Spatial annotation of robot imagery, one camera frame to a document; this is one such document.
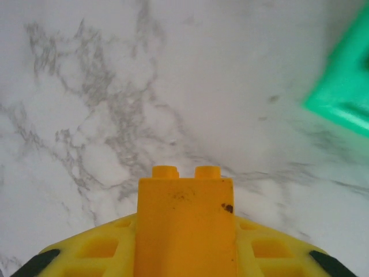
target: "green lego piece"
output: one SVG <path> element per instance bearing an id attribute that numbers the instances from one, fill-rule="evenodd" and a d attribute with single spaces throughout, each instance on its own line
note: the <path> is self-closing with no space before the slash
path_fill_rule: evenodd
<path id="1" fill-rule="evenodd" d="M 305 106 L 369 136 L 369 2 L 330 56 Z"/>

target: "dark stain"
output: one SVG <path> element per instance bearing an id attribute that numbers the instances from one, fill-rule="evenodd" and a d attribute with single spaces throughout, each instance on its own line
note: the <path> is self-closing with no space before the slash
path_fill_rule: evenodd
<path id="1" fill-rule="evenodd" d="M 277 102 L 278 100 L 279 100 L 279 95 L 273 95 L 273 96 L 268 98 L 268 103 L 273 104 L 273 103 Z"/>
<path id="2" fill-rule="evenodd" d="M 195 196 L 196 195 L 195 191 L 192 188 L 190 188 L 190 190 L 192 192 L 192 195 Z"/>
<path id="3" fill-rule="evenodd" d="M 232 205 L 227 205 L 226 203 L 223 203 L 221 206 L 225 211 L 230 212 L 231 214 L 233 213 L 233 206 Z"/>
<path id="4" fill-rule="evenodd" d="M 189 198 L 188 198 L 188 194 L 187 193 L 183 193 L 183 192 L 177 192 L 175 194 L 173 194 L 173 198 L 175 200 L 182 200 L 182 201 L 190 201 Z"/>

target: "white marble surface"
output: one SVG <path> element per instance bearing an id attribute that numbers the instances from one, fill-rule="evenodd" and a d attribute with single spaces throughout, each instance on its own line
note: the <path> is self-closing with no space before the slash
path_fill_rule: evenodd
<path id="1" fill-rule="evenodd" d="M 0 269 L 217 164 L 236 213 L 369 276 L 369 141 L 301 108 L 362 1 L 4 0 Z"/>

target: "orange lego brick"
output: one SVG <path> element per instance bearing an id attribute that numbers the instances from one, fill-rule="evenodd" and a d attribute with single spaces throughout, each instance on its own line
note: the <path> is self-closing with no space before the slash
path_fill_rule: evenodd
<path id="1" fill-rule="evenodd" d="M 220 168 L 155 167 L 138 187 L 135 277 L 237 277 L 233 206 Z"/>

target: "yellow toy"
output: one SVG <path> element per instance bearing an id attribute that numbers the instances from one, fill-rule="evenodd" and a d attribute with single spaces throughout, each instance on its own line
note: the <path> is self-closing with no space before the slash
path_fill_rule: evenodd
<path id="1" fill-rule="evenodd" d="M 220 168 L 157 166 L 137 213 L 53 244 L 13 277 L 351 277 L 322 249 L 234 215 Z"/>

